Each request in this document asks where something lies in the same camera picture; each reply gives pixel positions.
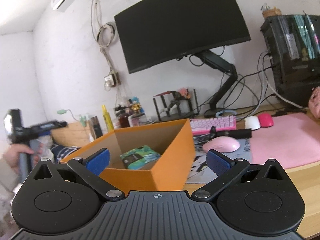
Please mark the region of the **person's left hand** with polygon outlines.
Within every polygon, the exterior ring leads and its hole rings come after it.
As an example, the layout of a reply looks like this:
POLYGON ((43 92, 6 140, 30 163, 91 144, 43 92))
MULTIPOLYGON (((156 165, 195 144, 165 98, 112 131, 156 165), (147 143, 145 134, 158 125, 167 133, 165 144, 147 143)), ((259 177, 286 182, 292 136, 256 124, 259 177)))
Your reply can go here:
POLYGON ((3 159, 17 174, 19 174, 20 155, 26 153, 33 156, 33 164, 36 165, 40 158, 37 152, 33 151, 29 146, 24 144, 12 144, 3 154, 3 159))

